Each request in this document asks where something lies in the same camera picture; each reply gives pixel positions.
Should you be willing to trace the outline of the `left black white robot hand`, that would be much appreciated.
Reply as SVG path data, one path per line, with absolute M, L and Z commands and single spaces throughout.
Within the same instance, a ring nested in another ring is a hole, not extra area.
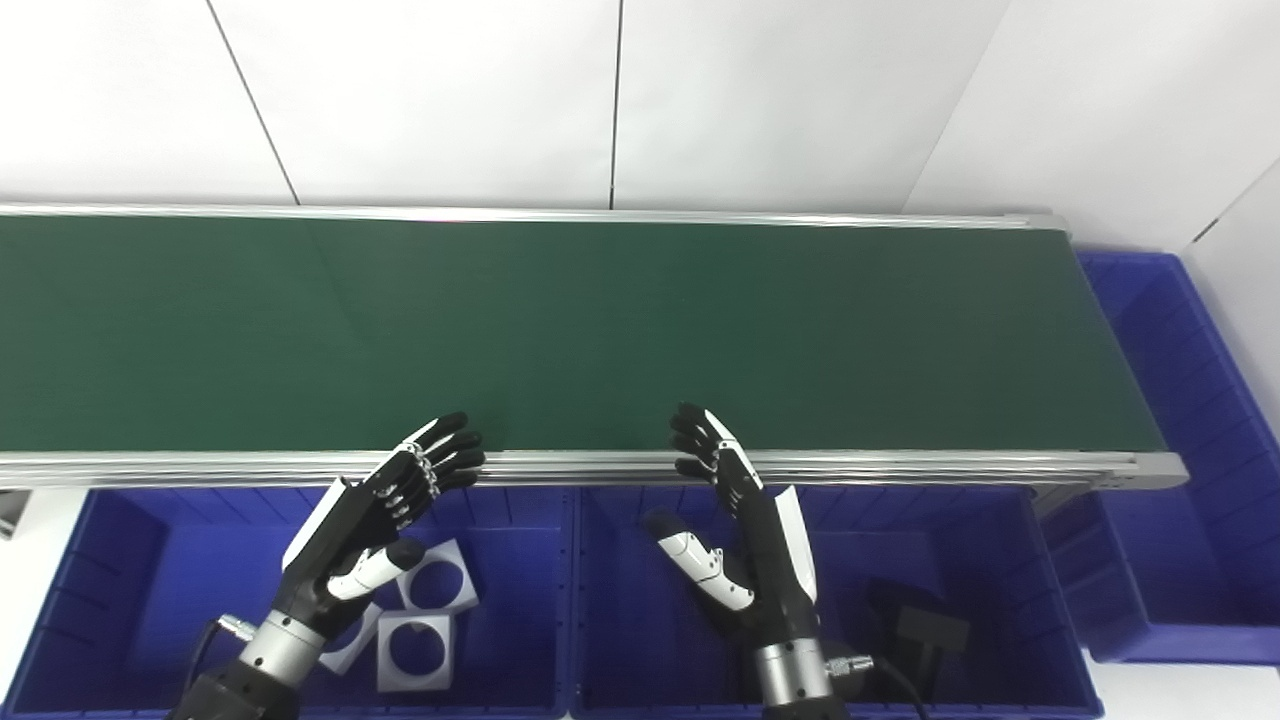
M 339 600 L 328 583 L 401 539 L 442 495 L 474 486 L 483 437 L 465 413 L 435 418 L 355 483 L 334 480 L 282 560 L 271 610 L 334 641 L 362 616 L 370 591 Z

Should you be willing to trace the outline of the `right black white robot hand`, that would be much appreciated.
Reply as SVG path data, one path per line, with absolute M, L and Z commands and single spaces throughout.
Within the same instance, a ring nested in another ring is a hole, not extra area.
M 735 520 L 742 553 L 710 547 L 676 514 L 644 527 L 662 552 L 750 648 L 818 635 L 817 578 L 792 488 L 771 495 L 748 452 L 710 410 L 681 402 L 669 420 L 681 477 L 704 480 Z

